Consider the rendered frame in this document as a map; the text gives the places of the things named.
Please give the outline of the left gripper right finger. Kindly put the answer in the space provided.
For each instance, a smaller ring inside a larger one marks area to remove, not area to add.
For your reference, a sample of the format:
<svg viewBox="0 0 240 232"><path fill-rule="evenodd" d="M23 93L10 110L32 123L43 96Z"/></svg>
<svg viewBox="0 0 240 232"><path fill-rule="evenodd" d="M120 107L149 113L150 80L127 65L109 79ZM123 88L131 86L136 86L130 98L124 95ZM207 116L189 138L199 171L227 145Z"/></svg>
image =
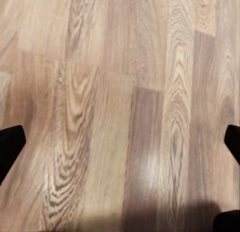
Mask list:
<svg viewBox="0 0 240 232"><path fill-rule="evenodd" d="M224 143L240 165L240 127L228 125Z"/></svg>

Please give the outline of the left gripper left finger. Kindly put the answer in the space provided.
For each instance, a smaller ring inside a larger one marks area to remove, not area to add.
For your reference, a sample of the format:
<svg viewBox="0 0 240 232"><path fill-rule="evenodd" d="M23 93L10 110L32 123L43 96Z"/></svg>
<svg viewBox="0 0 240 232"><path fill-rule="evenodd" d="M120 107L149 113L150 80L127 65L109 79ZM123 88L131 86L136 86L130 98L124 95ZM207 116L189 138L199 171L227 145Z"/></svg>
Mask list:
<svg viewBox="0 0 240 232"><path fill-rule="evenodd" d="M21 125L0 130L0 185L26 144Z"/></svg>

